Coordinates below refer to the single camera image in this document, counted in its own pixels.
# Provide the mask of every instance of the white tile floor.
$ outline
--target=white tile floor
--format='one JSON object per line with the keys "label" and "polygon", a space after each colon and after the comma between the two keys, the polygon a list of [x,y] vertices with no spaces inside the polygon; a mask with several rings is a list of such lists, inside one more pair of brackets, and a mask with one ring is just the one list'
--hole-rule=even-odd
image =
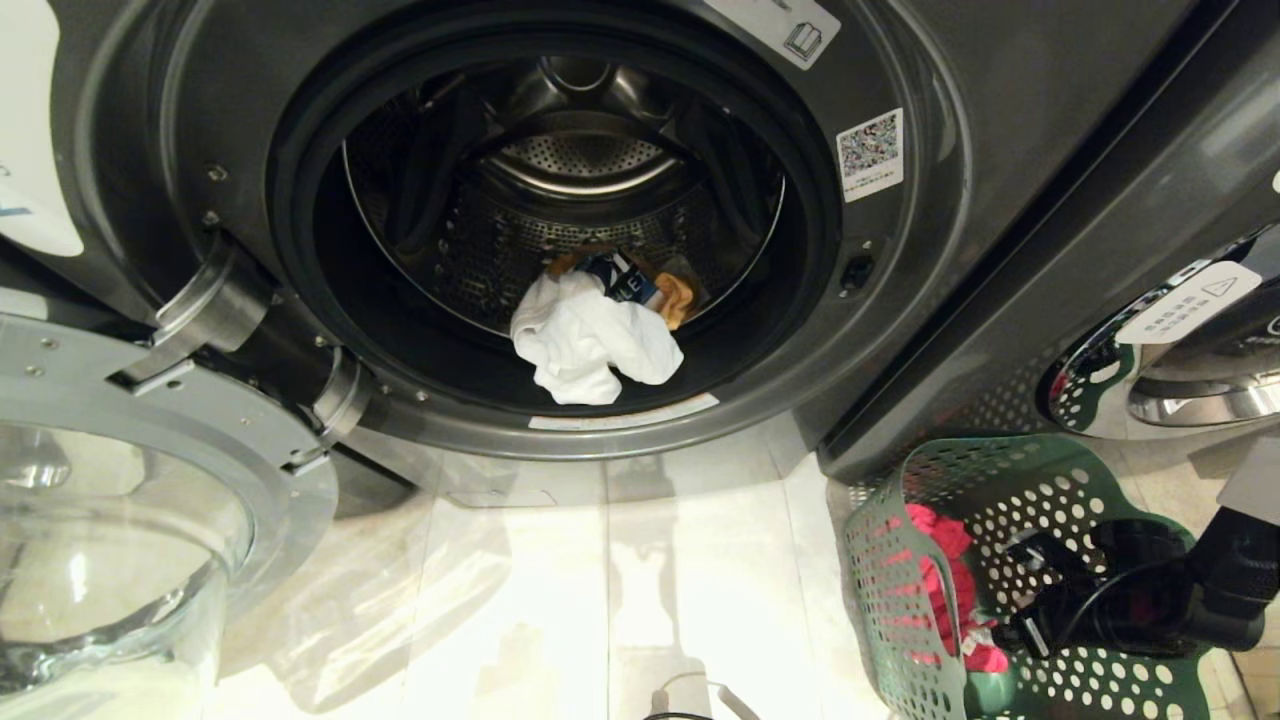
{"label": "white tile floor", "polygon": [[[1198,446],[1096,447],[1135,505],[1203,529],[1221,482],[1187,462]],[[444,478],[484,477],[535,506],[553,502],[539,489],[549,479],[443,457],[426,483],[442,497],[338,523],[229,628],[207,716],[888,719],[845,612],[827,503],[842,488],[813,457],[781,480],[732,454],[695,459],[668,457],[676,497],[618,502],[662,495],[630,482],[654,470],[632,460],[573,470],[599,503],[467,510],[448,498],[484,493]],[[1236,662],[1249,691],[1228,653],[1202,664],[1211,720],[1253,717],[1251,693],[1270,717],[1280,657]]]}

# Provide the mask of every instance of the cable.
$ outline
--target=cable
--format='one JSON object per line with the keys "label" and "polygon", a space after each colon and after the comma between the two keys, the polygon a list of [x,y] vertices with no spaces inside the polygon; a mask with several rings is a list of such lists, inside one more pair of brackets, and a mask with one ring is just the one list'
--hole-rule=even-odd
{"label": "cable", "polygon": [[644,720],[716,720],[714,717],[708,717],[705,715],[692,715],[690,712],[658,712],[657,715],[650,715]]}
{"label": "cable", "polygon": [[1066,643],[1070,642],[1070,639],[1071,639],[1071,633],[1075,632],[1075,626],[1079,625],[1080,620],[1084,619],[1084,614],[1088,612],[1089,609],[1093,606],[1093,603],[1097,602],[1098,598],[1101,598],[1107,591],[1110,591],[1114,587],[1116,587],[1117,584],[1120,584],[1121,580],[1126,580],[1126,579],[1129,579],[1129,578],[1132,578],[1132,577],[1134,577],[1134,575],[1137,575],[1137,574],[1139,574],[1139,573],[1142,573],[1144,570],[1153,570],[1153,569],[1164,566],[1166,564],[1167,564],[1167,561],[1162,560],[1162,561],[1158,561],[1158,562],[1148,562],[1146,565],[1139,565],[1137,568],[1130,568],[1130,569],[1120,573],[1115,578],[1111,578],[1110,580],[1107,580],[1107,582],[1102,583],[1101,585],[1098,585],[1098,588],[1096,591],[1093,591],[1093,593],[1089,594],[1089,597],[1087,597],[1084,600],[1084,602],[1080,603],[1079,607],[1075,609],[1075,615],[1071,615],[1071,620],[1066,624],[1066,628],[1064,628],[1064,630],[1061,633],[1059,633],[1059,639],[1057,639],[1056,643],[1053,643],[1053,652],[1057,652],[1057,651],[1062,650],[1064,647],[1066,647]]}

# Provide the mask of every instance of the white cloth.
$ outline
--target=white cloth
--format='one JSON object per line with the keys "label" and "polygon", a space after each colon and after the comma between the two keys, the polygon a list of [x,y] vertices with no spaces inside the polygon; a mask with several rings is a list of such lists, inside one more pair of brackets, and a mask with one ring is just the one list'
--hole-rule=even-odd
{"label": "white cloth", "polygon": [[511,319],[516,355],[532,363],[534,382],[561,405],[609,405],[628,378],[662,384],[685,355],[662,315],[636,302],[604,296],[599,278],[571,272],[541,275]]}

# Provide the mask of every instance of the green laundry basket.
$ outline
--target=green laundry basket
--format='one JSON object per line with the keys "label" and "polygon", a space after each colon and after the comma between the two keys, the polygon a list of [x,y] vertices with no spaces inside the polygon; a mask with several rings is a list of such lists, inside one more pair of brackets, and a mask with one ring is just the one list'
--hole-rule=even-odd
{"label": "green laundry basket", "polygon": [[[916,448],[846,527],[854,592],[881,697],[911,720],[966,717],[966,671],[943,648],[929,597],[920,589],[919,559],[928,557],[943,578],[952,637],[959,638],[948,561],[911,524],[910,502],[964,521],[973,544],[963,560],[978,585],[978,609],[989,616],[1012,615],[1015,596],[1036,593],[1060,579],[1051,570],[1029,571],[998,550],[1019,530],[1050,530],[1101,570],[1105,559],[1087,537],[1098,523],[1146,518],[1172,524],[1129,505],[1107,466],[1066,437],[941,439]],[[1192,536],[1178,529],[1189,546]],[[1000,712],[968,716],[1208,717],[1197,674],[1199,656],[1157,661],[1066,648],[1048,660],[1027,653],[1010,653],[1009,660],[1011,701]]]}

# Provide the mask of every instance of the perforated basket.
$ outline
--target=perforated basket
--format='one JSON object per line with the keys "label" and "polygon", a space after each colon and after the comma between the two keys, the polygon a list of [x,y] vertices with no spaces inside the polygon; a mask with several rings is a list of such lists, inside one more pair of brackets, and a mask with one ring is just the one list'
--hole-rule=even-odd
{"label": "perforated basket", "polygon": [[[1100,521],[1147,518],[1171,524],[1129,505],[1106,465],[1065,437],[942,439],[920,446],[846,527],[864,642],[870,646],[881,697],[913,720],[966,717],[966,673],[938,638],[920,578],[919,559],[928,557],[943,577],[952,635],[960,637],[947,559],[911,524],[909,502],[964,521],[974,539],[964,561],[978,584],[978,607],[991,616],[1011,615],[1014,596],[1059,580],[1056,573],[1028,571],[997,550],[1014,533],[1047,529],[1101,570],[1105,559],[1087,537]],[[1011,653],[1012,702],[997,715],[974,717],[1208,717],[1198,660],[1155,661],[1085,648],[1066,648],[1043,661]]]}

